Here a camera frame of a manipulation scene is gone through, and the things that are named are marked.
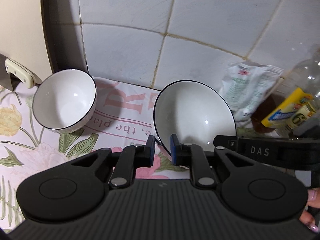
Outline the right hand with pink nails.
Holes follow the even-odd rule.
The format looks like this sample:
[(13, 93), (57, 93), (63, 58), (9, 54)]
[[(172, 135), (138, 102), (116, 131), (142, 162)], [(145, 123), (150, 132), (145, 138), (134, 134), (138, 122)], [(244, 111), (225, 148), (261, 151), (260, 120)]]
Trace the right hand with pink nails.
[(306, 210), (300, 216), (300, 221), (311, 231), (319, 233), (318, 222), (315, 219), (315, 209), (319, 209), (319, 187), (308, 189)]

